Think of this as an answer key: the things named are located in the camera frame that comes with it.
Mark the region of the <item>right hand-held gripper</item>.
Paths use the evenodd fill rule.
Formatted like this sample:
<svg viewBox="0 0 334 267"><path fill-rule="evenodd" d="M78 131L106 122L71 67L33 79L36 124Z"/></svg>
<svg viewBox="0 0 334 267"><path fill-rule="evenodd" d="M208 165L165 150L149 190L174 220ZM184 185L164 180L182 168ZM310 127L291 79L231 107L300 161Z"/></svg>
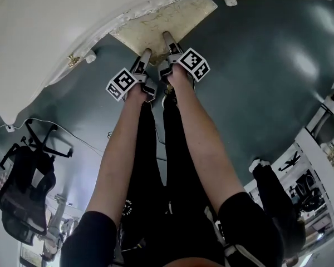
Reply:
<svg viewBox="0 0 334 267"><path fill-rule="evenodd" d="M163 32L163 39L169 51L177 51L177 45L169 31ZM180 64L195 81L200 82L210 71L209 64L194 49L189 48L186 52L169 54L159 64L159 79L168 82L167 77L173 72L173 64Z"/></svg>

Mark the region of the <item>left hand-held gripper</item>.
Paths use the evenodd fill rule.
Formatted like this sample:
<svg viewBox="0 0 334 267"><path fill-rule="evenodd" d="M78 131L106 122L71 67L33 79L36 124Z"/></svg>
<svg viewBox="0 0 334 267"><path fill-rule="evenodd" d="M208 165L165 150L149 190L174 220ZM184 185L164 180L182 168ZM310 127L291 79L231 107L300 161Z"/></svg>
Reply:
<svg viewBox="0 0 334 267"><path fill-rule="evenodd" d="M119 102L124 99L136 84L140 84L141 90L146 94L145 102L156 98L157 84L146 73L151 55L151 49L146 48L130 71L123 68L109 81L106 91L114 100Z"/></svg>

